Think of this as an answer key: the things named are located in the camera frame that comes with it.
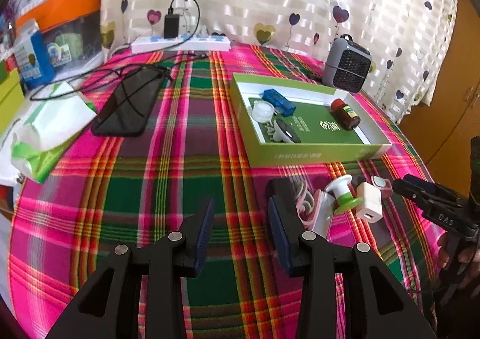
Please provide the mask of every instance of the wooden door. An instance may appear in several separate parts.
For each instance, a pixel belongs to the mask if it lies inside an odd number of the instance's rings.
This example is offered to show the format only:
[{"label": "wooden door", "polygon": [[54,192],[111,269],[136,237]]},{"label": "wooden door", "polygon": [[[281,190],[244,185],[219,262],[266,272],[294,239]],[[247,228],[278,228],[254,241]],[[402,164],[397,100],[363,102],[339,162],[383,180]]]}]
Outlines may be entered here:
[{"label": "wooden door", "polygon": [[480,17],[469,0],[458,0],[452,41],[430,106],[420,103],[399,127],[427,162],[448,139],[480,80]]},{"label": "wooden door", "polygon": [[427,163],[434,180],[467,196],[470,189],[470,140],[480,135],[480,87],[465,115],[438,153]]}]

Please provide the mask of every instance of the white usb charger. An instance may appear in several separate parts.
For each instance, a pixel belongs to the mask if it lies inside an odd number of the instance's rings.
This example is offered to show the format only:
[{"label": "white usb charger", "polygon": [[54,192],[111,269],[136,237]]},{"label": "white usb charger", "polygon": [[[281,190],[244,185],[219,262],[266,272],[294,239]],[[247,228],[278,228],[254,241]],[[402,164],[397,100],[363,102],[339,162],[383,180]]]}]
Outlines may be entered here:
[{"label": "white usb charger", "polygon": [[361,197],[362,202],[357,206],[356,216],[369,223],[376,223],[383,217],[382,195],[380,189],[369,184],[362,183],[357,187],[357,198]]}]

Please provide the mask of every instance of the medicine bottle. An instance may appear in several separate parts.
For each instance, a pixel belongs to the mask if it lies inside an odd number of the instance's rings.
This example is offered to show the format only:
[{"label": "medicine bottle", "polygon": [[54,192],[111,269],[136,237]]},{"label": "medicine bottle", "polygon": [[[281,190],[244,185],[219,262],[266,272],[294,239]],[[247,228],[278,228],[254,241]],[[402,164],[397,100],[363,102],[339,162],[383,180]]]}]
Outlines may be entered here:
[{"label": "medicine bottle", "polygon": [[340,98],[334,100],[330,108],[335,120],[347,131],[351,131],[360,124],[360,117]]}]

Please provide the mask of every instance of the blue gripper pad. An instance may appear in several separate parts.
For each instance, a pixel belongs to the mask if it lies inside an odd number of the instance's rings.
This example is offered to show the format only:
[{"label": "blue gripper pad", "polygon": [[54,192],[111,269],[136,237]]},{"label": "blue gripper pad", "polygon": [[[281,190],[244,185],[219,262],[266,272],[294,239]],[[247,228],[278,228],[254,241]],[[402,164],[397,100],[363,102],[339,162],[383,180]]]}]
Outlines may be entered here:
[{"label": "blue gripper pad", "polygon": [[273,197],[268,199],[268,222],[272,230],[273,241],[275,249],[277,250],[280,266],[283,271],[290,276],[292,274],[292,262],[290,260],[289,242]]},{"label": "blue gripper pad", "polygon": [[403,177],[403,180],[421,188],[422,190],[426,191],[429,194],[435,195],[437,188],[431,182],[424,181],[423,179],[418,178],[411,174],[405,174],[405,176]]},{"label": "blue gripper pad", "polygon": [[203,216],[202,226],[200,233],[198,234],[195,254],[194,271],[195,275],[200,274],[200,271],[205,264],[207,258],[207,247],[210,242],[210,235],[212,233],[212,225],[215,214],[215,203],[213,199],[210,199],[207,204],[205,215]]}]

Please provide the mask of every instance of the green booklet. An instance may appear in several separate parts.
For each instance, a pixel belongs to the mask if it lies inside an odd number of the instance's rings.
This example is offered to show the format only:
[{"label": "green booklet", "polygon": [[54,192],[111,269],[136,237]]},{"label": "green booklet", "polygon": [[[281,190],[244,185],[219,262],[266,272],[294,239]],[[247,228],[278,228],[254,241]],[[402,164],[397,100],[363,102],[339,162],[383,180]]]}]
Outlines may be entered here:
[{"label": "green booklet", "polygon": [[[254,107],[255,101],[260,98],[249,98],[250,105]],[[363,144],[355,131],[343,129],[330,113],[330,108],[311,103],[296,103],[295,113],[289,117],[274,116],[289,123],[302,143],[346,143]],[[273,142],[275,133],[273,121],[259,124],[265,142]]]}]

